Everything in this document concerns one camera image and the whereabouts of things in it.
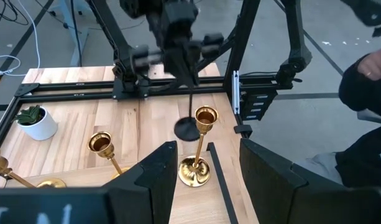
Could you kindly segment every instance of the succulent plant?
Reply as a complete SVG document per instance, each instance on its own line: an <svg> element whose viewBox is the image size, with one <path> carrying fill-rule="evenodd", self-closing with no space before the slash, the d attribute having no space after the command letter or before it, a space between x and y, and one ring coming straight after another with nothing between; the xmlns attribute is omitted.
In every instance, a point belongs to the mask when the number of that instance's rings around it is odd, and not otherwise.
<svg viewBox="0 0 381 224"><path fill-rule="evenodd" d="M17 121L21 125L31 125L39 122L44 115L41 113L40 105L30 106L25 110L21 110L19 114L15 116L13 121Z"/></svg>

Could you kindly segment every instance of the potted plant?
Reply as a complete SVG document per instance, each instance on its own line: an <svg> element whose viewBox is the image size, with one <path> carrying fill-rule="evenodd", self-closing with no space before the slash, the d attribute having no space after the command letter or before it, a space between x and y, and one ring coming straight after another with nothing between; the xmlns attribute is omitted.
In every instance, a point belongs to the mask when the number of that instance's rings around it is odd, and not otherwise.
<svg viewBox="0 0 381 224"><path fill-rule="evenodd" d="M41 141L52 137L58 130L58 124L48 111L40 106L30 106L15 116L14 121L31 138Z"/></svg>

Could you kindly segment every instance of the human hand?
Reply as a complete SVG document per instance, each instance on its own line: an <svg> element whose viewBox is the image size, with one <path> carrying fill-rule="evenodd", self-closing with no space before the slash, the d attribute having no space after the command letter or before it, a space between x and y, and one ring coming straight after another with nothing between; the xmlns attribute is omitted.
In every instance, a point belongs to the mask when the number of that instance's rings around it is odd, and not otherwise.
<svg viewBox="0 0 381 224"><path fill-rule="evenodd" d="M357 71L373 81L381 79L381 50L363 58L357 67Z"/></svg>

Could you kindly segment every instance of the black jacket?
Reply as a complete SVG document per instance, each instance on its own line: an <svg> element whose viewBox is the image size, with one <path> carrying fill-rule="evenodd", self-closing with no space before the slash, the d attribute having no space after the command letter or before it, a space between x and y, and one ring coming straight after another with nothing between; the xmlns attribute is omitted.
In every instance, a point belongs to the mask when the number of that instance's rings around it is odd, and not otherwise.
<svg viewBox="0 0 381 224"><path fill-rule="evenodd" d="M381 80L372 81L357 71L362 59L345 71L339 98L354 111L369 109L381 115ZM337 153L336 160L346 187L381 186L381 127Z"/></svg>

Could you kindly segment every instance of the white cable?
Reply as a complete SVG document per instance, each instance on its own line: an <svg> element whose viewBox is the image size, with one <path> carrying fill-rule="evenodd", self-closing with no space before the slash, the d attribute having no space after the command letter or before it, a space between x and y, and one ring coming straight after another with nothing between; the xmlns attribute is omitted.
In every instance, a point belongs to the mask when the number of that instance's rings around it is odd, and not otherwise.
<svg viewBox="0 0 381 224"><path fill-rule="evenodd" d="M22 6L24 12L27 14L27 16L29 17L29 19L31 20L31 23L33 25L34 35L35 35L35 49L37 51L37 58L38 58L38 61L39 61L38 65L37 65L37 69L38 69L38 68L40 68L41 61L40 61L39 40L38 40L38 35L37 35L37 29L35 28L35 24L34 24L33 18L31 18L29 12L27 12L26 8L21 3L21 0L17 0L17 2ZM9 75L9 76L25 76L26 75L26 74L23 74L23 75L11 74L11 72L13 72L15 69L19 68L19 66L21 65L21 61L17 57L14 57L14 56L11 56L11 55L2 55L2 56L0 56L0 58L1 57L10 57L10 58L16 59L19 62L19 64L18 64L18 66L14 67L14 68L11 68L9 70L0 71L0 73L3 73L5 75Z"/></svg>

